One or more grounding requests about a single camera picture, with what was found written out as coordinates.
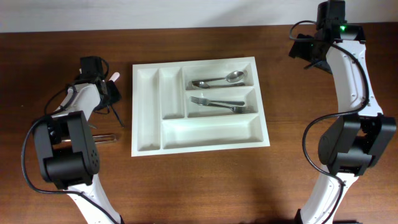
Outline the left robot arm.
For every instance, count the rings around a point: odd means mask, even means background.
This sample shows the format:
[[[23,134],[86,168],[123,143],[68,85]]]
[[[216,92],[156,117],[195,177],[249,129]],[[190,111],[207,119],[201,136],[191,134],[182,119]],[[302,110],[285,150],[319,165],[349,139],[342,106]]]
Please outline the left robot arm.
[[[28,186],[41,194],[69,196],[87,223],[123,223],[100,182],[100,156],[88,120],[92,113],[108,114],[121,99],[109,76],[108,62],[99,56],[80,59],[78,76],[62,90],[64,100],[53,112],[33,122],[27,135],[34,138],[40,174],[55,190]]]

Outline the large spoon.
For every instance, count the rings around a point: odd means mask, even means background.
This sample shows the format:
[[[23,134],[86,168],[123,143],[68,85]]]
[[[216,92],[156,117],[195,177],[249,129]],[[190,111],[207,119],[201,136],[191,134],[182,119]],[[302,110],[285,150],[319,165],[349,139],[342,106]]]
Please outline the large spoon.
[[[206,82],[193,82],[192,87],[200,88],[200,89],[210,89],[210,88],[229,88],[236,86],[244,86],[244,83],[234,83],[230,85],[209,85]]]
[[[197,82],[213,82],[213,81],[218,81],[218,80],[225,80],[228,83],[235,83],[238,82],[240,80],[242,80],[246,75],[246,72],[244,71],[233,71],[231,73],[229,73],[227,76],[225,77],[221,77],[221,78],[207,78],[207,79],[201,79],[201,80],[192,80],[192,83],[197,83]]]

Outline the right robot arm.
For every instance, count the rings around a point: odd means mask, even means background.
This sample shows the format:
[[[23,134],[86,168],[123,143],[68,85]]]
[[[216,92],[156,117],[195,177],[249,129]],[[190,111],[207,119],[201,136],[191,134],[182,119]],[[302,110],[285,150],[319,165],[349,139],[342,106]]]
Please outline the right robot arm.
[[[315,35],[289,37],[294,42],[289,57],[332,74],[338,99],[337,113],[314,119],[303,133],[303,154],[320,175],[310,198],[297,210],[295,223],[333,223],[348,189],[377,164],[397,131],[395,119],[384,116],[371,87],[363,27],[347,22],[345,6],[344,1],[320,3]],[[318,143],[318,167],[308,155],[307,134],[314,124],[330,118],[336,120]]]

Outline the fork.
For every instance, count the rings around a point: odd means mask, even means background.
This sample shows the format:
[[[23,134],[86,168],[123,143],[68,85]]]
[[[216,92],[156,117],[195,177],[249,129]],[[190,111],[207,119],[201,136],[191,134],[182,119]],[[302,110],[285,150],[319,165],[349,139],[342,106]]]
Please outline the fork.
[[[199,103],[202,105],[208,105],[209,103],[223,103],[228,105],[235,105],[235,106],[244,106],[244,101],[219,101],[219,100],[209,100],[207,98],[199,98],[195,96],[191,96],[190,100],[194,103]]]
[[[225,105],[219,105],[219,104],[214,104],[214,103],[207,104],[206,106],[227,108],[237,114],[246,114],[246,113],[254,112],[254,108],[252,106],[225,106]]]

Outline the metal tongs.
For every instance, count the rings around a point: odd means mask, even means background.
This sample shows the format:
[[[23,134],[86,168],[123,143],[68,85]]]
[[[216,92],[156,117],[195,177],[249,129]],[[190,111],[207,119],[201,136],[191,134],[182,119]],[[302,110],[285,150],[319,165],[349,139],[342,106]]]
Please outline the metal tongs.
[[[93,136],[93,139],[96,144],[107,144],[118,141],[115,134],[96,135]]]

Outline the pink plastic knife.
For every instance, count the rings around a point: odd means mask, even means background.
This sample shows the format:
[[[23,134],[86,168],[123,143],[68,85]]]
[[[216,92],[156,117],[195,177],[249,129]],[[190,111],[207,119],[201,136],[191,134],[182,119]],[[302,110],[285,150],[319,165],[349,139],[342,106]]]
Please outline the pink plastic knife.
[[[116,82],[119,77],[120,77],[120,73],[119,72],[114,72],[111,75],[111,77],[109,78],[109,81]]]

